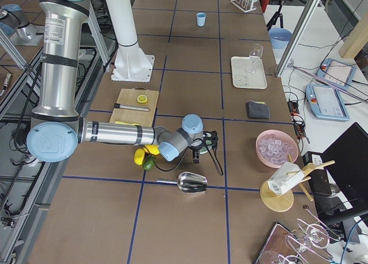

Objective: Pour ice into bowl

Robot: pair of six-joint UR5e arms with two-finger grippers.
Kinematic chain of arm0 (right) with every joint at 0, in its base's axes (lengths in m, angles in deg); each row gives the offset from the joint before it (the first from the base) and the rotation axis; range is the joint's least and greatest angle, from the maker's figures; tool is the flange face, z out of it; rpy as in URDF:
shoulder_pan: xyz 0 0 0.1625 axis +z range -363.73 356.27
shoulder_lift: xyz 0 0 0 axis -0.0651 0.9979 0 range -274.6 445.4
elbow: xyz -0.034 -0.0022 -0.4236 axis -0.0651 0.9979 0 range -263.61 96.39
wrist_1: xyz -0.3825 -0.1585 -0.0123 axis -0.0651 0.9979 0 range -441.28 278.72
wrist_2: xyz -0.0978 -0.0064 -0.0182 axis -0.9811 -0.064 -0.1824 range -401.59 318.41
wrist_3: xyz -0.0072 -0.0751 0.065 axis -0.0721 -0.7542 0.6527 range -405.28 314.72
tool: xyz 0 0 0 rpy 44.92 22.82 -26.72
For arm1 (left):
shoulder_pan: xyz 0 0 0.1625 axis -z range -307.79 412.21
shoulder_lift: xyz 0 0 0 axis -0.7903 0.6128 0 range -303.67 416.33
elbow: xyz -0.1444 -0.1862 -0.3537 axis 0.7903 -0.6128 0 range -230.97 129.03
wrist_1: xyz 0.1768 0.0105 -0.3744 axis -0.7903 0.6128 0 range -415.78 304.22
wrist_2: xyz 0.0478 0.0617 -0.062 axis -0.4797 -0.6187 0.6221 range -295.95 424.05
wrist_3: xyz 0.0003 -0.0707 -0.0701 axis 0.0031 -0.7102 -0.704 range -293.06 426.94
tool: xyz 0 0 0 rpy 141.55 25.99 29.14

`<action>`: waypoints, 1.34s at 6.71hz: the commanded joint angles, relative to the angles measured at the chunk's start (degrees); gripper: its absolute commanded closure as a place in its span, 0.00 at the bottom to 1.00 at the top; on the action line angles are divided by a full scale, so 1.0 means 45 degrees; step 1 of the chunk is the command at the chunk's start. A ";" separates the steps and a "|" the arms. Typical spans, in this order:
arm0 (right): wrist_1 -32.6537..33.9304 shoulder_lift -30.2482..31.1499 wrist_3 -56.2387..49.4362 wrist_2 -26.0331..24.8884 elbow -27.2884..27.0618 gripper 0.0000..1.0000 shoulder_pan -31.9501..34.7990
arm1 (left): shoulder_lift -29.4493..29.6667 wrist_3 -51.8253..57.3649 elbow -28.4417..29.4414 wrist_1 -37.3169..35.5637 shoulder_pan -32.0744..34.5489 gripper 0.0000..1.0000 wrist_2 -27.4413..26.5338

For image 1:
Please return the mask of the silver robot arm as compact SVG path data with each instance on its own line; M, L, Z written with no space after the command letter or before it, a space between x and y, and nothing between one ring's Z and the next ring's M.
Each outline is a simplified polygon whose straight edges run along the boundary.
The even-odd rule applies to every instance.
M172 161L190 148L208 147L203 123L188 114L174 132L144 127L87 121L74 106L81 29L91 18L91 0L40 0L45 11L41 93L32 111L26 142L29 152L43 162L60 162L84 141L146 145L156 144L162 157Z

